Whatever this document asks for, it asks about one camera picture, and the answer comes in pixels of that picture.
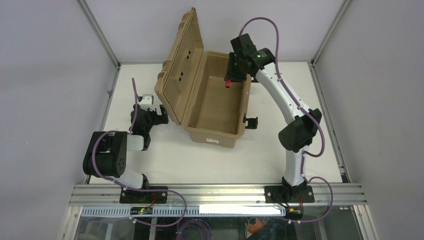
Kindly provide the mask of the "red handled screwdriver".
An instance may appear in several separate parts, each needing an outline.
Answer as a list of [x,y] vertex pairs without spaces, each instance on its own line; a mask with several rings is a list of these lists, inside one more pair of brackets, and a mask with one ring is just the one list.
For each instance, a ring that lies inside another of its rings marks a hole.
[[230,88],[230,87],[231,87],[231,85],[232,85],[231,80],[226,80],[226,81],[225,81],[225,87],[226,87],[226,88]]

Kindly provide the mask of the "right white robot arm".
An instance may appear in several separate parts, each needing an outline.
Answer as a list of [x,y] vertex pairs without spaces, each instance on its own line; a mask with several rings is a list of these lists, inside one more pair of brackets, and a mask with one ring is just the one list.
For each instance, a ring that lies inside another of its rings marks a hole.
[[226,87],[246,81],[247,76],[253,77],[268,91],[286,122],[286,127],[278,133],[286,152],[285,173],[281,186],[265,187],[266,202],[283,203],[312,197],[304,174],[305,155],[320,130],[321,111],[301,104],[300,97],[285,82],[276,57],[268,48],[257,49],[249,34],[237,36],[230,44],[233,51],[229,54]]

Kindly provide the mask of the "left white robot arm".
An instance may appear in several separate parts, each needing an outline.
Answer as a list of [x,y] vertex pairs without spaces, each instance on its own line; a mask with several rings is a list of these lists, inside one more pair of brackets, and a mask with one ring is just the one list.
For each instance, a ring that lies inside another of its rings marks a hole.
[[93,132],[83,159],[83,172],[122,184],[124,189],[150,189],[146,175],[127,166],[127,153],[146,151],[151,143],[152,128],[169,123],[165,107],[161,104],[159,109],[160,114],[156,108],[135,106],[130,114],[135,120],[130,126],[131,133],[118,130]]

